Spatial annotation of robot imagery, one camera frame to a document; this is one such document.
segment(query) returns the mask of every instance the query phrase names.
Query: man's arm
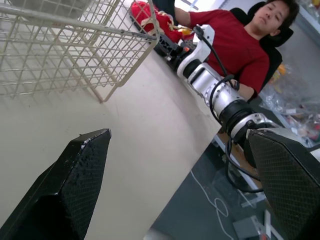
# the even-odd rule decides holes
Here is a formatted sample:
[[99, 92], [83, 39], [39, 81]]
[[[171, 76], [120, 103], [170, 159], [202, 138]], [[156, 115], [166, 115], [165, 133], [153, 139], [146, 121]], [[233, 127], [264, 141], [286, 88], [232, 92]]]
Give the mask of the man's arm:
[[190, 13], [180, 8], [174, 8], [175, 19], [182, 26], [189, 27], [191, 23]]
[[246, 65], [240, 75], [238, 93], [247, 101], [260, 93], [269, 69], [268, 56], [253, 60]]
[[212, 11], [187, 12], [177, 7], [174, 8], [175, 19], [177, 22], [180, 25], [189, 28], [193, 28], [197, 24], [209, 24], [213, 18], [218, 18], [220, 14], [224, 14], [225, 12], [227, 11], [220, 9]]
[[[232, 79], [231, 82], [232, 82], [232, 85], [235, 85], [237, 83], [237, 81], [234, 79]], [[248, 101], [255, 94], [255, 90], [250, 86], [240, 83], [238, 94], [241, 97], [243, 97], [246, 101]]]

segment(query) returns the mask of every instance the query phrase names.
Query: white cable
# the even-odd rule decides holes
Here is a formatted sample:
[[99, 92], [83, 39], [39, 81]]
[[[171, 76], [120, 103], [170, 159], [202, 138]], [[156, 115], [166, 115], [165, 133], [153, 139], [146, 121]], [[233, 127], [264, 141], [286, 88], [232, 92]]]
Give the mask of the white cable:
[[[216, 215], [217, 215], [217, 217], [218, 217], [218, 220], [219, 220], [220, 226], [221, 226], [221, 228], [222, 228], [222, 231], [223, 231], [224, 234], [225, 234], [226, 236], [228, 236], [231, 240], [234, 240], [234, 238], [233, 238], [232, 236], [230, 236], [230, 235], [226, 232], [226, 230], [224, 229], [224, 226], [222, 225], [222, 222], [221, 222], [221, 219], [220, 219], [220, 215], [219, 215], [219, 213], [221, 213], [221, 214], [222, 214], [223, 216], [225, 216], [226, 218], [229, 216], [229, 212], [228, 212], [228, 209], [227, 209], [226, 204], [225, 204], [220, 198], [217, 198], [217, 197], [214, 199], [214, 203], [213, 203], [213, 202], [210, 200], [210, 198], [209, 198], [206, 190], [204, 189], [204, 187], [200, 184], [200, 182], [198, 181], [198, 179], [195, 177], [195, 175], [194, 175], [194, 173], [192, 172], [192, 170], [190, 171], [190, 173], [191, 173], [193, 179], [196, 181], [196, 183], [197, 183], [197, 184], [200, 186], [200, 188], [202, 189], [202, 191], [203, 191], [206, 199], [208, 200], [208, 202], [215, 208], [215, 210], [216, 210]], [[222, 212], [222, 211], [218, 208], [218, 206], [217, 206], [217, 201], [220, 201], [220, 202], [223, 204], [226, 213]]]

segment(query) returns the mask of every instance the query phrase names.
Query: electrical cord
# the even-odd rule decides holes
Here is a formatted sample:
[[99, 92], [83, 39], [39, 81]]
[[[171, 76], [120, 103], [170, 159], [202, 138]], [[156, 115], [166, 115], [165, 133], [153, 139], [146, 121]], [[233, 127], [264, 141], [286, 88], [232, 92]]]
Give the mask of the electrical cord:
[[[226, 230], [224, 229], [224, 226], [222, 225], [222, 222], [221, 222], [221, 219], [220, 219], [220, 215], [219, 215], [219, 214], [222, 214], [222, 215], [223, 215], [224, 217], [226, 217], [226, 218], [229, 216], [229, 212], [228, 212], [228, 209], [227, 209], [226, 204], [225, 204], [220, 198], [217, 198], [217, 197], [214, 199], [214, 203], [213, 203], [213, 202], [210, 200], [210, 198], [209, 198], [206, 190], [204, 189], [204, 187], [201, 185], [201, 183], [200, 183], [200, 182], [198, 181], [198, 179], [195, 177], [195, 175], [194, 175], [194, 173], [192, 172], [192, 170], [190, 171], [190, 173], [191, 173], [191, 176], [193, 177], [193, 179], [195, 180], [195, 182], [199, 185], [199, 187], [200, 187], [201, 190], [203, 191], [203, 193], [204, 193], [206, 199], [208, 200], [208, 202], [215, 208], [216, 215], [217, 215], [217, 217], [218, 217], [218, 220], [219, 220], [220, 226], [221, 226], [221, 228], [222, 228], [222, 231], [224, 232], [224, 234], [225, 234], [227, 237], [229, 237], [231, 240], [234, 240], [234, 238], [233, 238], [232, 236], [230, 236], [230, 235], [226, 232]], [[224, 208], [225, 208], [225, 213], [222, 212], [222, 211], [218, 208], [218, 206], [217, 206], [217, 201], [220, 201], [220, 202], [223, 204], [223, 206], [224, 206]]]
[[209, 108], [210, 108], [210, 111], [214, 117], [214, 119], [220, 124], [222, 125], [222, 122], [220, 121], [220, 119], [218, 118], [218, 116], [216, 115], [215, 111], [214, 111], [214, 107], [213, 107], [213, 104], [212, 104], [212, 100], [214, 98], [214, 94], [217, 90], [217, 88], [219, 87], [220, 84], [222, 83], [226, 83], [228, 81], [230, 81], [231, 79], [233, 79], [234, 76], [233, 75], [227, 75], [225, 78], [221, 79], [212, 89], [212, 92], [210, 94], [210, 97], [209, 97]]
[[[223, 71], [223, 74], [224, 74], [224, 78], [222, 80], [220, 80], [212, 89], [212, 92], [210, 94], [210, 97], [209, 97], [209, 108], [210, 108], [210, 111], [214, 117], [214, 119], [220, 124], [222, 125], [222, 122], [220, 121], [220, 119], [218, 118], [218, 116], [216, 115], [215, 111], [214, 111], [214, 108], [213, 108], [213, 97], [214, 97], [214, 94], [218, 88], [219, 85], [221, 85], [222, 83], [227, 83], [229, 82], [230, 86], [236, 90], [239, 90], [239, 86], [240, 84], [236, 84], [235, 86], [233, 86], [231, 80], [234, 78], [234, 76], [232, 74], [228, 74], [225, 66], [223, 65], [223, 63], [221, 62], [216, 50], [214, 49], [214, 47], [212, 46], [212, 44], [209, 43], [209, 41], [204, 37], [204, 34], [203, 34], [203, 30], [202, 28], [200, 28], [199, 26], [196, 26], [194, 29], [193, 29], [194, 33], [198, 36], [198, 38], [202, 41], [204, 41], [204, 43], [210, 48], [211, 52], [213, 53], [213, 55], [215, 56], [219, 66], [221, 67], [222, 71]], [[229, 163], [231, 163], [233, 166], [235, 166], [239, 171], [241, 171], [242, 173], [248, 175], [249, 177], [257, 180], [257, 181], [260, 181], [259, 177], [251, 174], [249, 171], [243, 169], [242, 167], [238, 166], [230, 157], [231, 155], [231, 148], [232, 148], [232, 139], [229, 138], [229, 141], [228, 143], [225, 145], [225, 155], [226, 155], [226, 167], [225, 167], [225, 174], [226, 174], [226, 178], [227, 180], [229, 181], [229, 183], [236, 189], [240, 190], [241, 192], [245, 192], [245, 193], [260, 193], [260, 192], [263, 192], [263, 189], [260, 188], [260, 189], [243, 189], [239, 186], [237, 186], [232, 180], [231, 178], [229, 177]]]
[[241, 192], [244, 193], [251, 193], [251, 194], [256, 194], [256, 193], [261, 193], [263, 192], [263, 188], [259, 188], [259, 189], [244, 189], [240, 186], [238, 186], [234, 181], [231, 180], [231, 178], [229, 177], [229, 163], [232, 163], [232, 165], [234, 165], [238, 170], [240, 170], [241, 172], [247, 174], [248, 176], [250, 176], [253, 179], [256, 180], [260, 180], [257, 176], [252, 175], [250, 172], [248, 172], [247, 170], [239, 167], [230, 157], [231, 154], [231, 148], [232, 148], [232, 140], [231, 138], [229, 138], [229, 141], [227, 142], [227, 144], [225, 145], [225, 155], [226, 155], [226, 166], [225, 166], [225, 175], [226, 175], [226, 179], [228, 180], [228, 182], [236, 189], [240, 190]]
[[231, 155], [231, 148], [232, 148], [232, 141], [231, 138], [229, 138], [229, 141], [227, 142], [227, 145], [225, 146], [225, 153], [226, 157], [228, 158], [227, 160], [235, 167], [237, 168], [239, 171], [243, 172], [244, 174], [248, 175], [249, 177], [257, 180], [260, 182], [260, 178], [256, 175], [253, 175], [251, 172], [247, 171], [246, 169], [240, 167], [238, 164], [236, 164], [230, 157]]

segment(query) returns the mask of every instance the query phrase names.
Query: red stuffed toy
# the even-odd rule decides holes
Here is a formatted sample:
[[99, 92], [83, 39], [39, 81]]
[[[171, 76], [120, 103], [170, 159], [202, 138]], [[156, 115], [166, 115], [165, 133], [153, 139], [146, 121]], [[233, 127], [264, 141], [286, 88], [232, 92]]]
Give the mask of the red stuffed toy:
[[[157, 25], [159, 32], [165, 34], [172, 42], [178, 43], [182, 38], [182, 32], [178, 31], [170, 16], [165, 12], [159, 11], [154, 8]], [[131, 14], [133, 18], [142, 26], [143, 30], [148, 34], [154, 35], [154, 24], [151, 20], [150, 6], [147, 2], [135, 1], [131, 5]]]

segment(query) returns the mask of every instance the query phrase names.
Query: black cable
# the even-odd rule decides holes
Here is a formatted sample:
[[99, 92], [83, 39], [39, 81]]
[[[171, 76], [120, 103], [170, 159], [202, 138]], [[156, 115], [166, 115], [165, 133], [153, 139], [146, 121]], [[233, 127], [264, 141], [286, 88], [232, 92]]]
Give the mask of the black cable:
[[210, 42], [202, 34], [197, 34], [197, 37], [200, 40], [204, 41], [204, 43], [210, 48], [211, 52], [213, 53], [213, 55], [215, 56], [216, 60], [218, 61], [218, 64], [219, 64], [220, 68], [222, 69], [222, 72], [223, 72], [224, 76], [226, 77], [228, 75], [228, 72], [227, 72], [225, 66], [222, 64], [222, 62], [221, 62], [216, 50], [212, 46], [212, 44], [210, 44]]
[[220, 125], [222, 125], [222, 122], [220, 121], [220, 119], [218, 118], [218, 116], [217, 116], [217, 115], [215, 114], [215, 112], [214, 112], [214, 107], [213, 107], [213, 105], [212, 105], [212, 100], [213, 100], [213, 98], [214, 98], [214, 94], [215, 94], [217, 88], [219, 87], [219, 85], [222, 84], [222, 83], [226, 83], [226, 82], [230, 81], [230, 80], [233, 79], [233, 78], [234, 78], [234, 76], [230, 74], [230, 75], [226, 76], [225, 78], [221, 79], [221, 80], [213, 87], [212, 92], [211, 92], [210, 97], [209, 97], [209, 108], [210, 108], [210, 111], [211, 111], [214, 119], [215, 119]]
[[[239, 82], [237, 82], [237, 84], [235, 84], [235, 86], [233, 86], [231, 80], [234, 78], [233, 75], [231, 74], [228, 74], [225, 66], [223, 65], [223, 63], [221, 62], [216, 50], [214, 49], [214, 47], [212, 46], [212, 44], [209, 43], [209, 41], [204, 37], [203, 35], [203, 30], [200, 28], [200, 27], [195, 27], [194, 29], [194, 32], [195, 34], [198, 36], [198, 38], [202, 41], [204, 41], [204, 43], [210, 48], [211, 52], [213, 53], [213, 55], [215, 56], [219, 66], [221, 67], [222, 71], [223, 71], [223, 74], [224, 74], [224, 78], [222, 80], [220, 80], [212, 89], [212, 92], [210, 94], [210, 97], [209, 97], [209, 108], [210, 108], [210, 111], [214, 117], [214, 119], [220, 124], [222, 125], [222, 122], [220, 121], [220, 119], [218, 118], [218, 116], [216, 115], [215, 111], [214, 111], [214, 108], [213, 108], [213, 103], [212, 103], [212, 100], [213, 100], [213, 97], [214, 97], [214, 94], [217, 90], [217, 88], [219, 87], [219, 85], [221, 85], [222, 83], [226, 83], [226, 82], [229, 82], [231, 87], [236, 89], [236, 90], [239, 90]], [[255, 190], [252, 190], [252, 189], [242, 189], [241, 187], [237, 186], [232, 180], [231, 178], [229, 177], [229, 163], [231, 163], [233, 166], [235, 166], [239, 171], [241, 171], [242, 173], [248, 175], [249, 177], [257, 180], [257, 181], [260, 181], [260, 178], [251, 174], [249, 171], [243, 169], [242, 167], [238, 166], [230, 157], [230, 154], [231, 154], [231, 148], [232, 148], [232, 139], [229, 138], [229, 141], [228, 143], [226, 144], [225, 146], [225, 155], [226, 155], [226, 167], [225, 167], [225, 174], [226, 174], [226, 178], [227, 180], [229, 181], [229, 183], [236, 189], [239, 189], [241, 192], [245, 192], [245, 193], [260, 193], [260, 192], [263, 192], [264, 190], [262, 188], [260, 189], [255, 189]]]
[[228, 161], [234, 166], [236, 167], [239, 171], [243, 172], [244, 174], [248, 175], [249, 177], [257, 180], [260, 182], [260, 178], [256, 175], [253, 175], [251, 172], [247, 171], [244, 168], [241, 168], [238, 164], [236, 164], [230, 157], [231, 155], [231, 148], [232, 148], [232, 140], [231, 138], [229, 138], [229, 141], [227, 143], [227, 145], [225, 146], [225, 153], [226, 153], [226, 157], [228, 159]]
[[[231, 138], [229, 138], [229, 141], [227, 142], [227, 144], [225, 145], [225, 155], [226, 155], [226, 166], [225, 166], [225, 176], [226, 179], [228, 180], [228, 182], [236, 189], [240, 190], [241, 192], [244, 193], [251, 193], [251, 194], [256, 194], [256, 193], [261, 193], [263, 192], [263, 188], [259, 188], [259, 189], [243, 189], [242, 187], [238, 186], [234, 181], [231, 180], [231, 178], [229, 177], [229, 163], [232, 163], [238, 170], [240, 170], [241, 172], [246, 171], [245, 169], [239, 167], [235, 162], [233, 162], [233, 160], [230, 157], [231, 154], [231, 148], [232, 148], [232, 140]], [[252, 175], [250, 172], [243, 172], [245, 174], [247, 174], [248, 176], [250, 176], [251, 178], [254, 178], [256, 180], [260, 180], [257, 176]]]

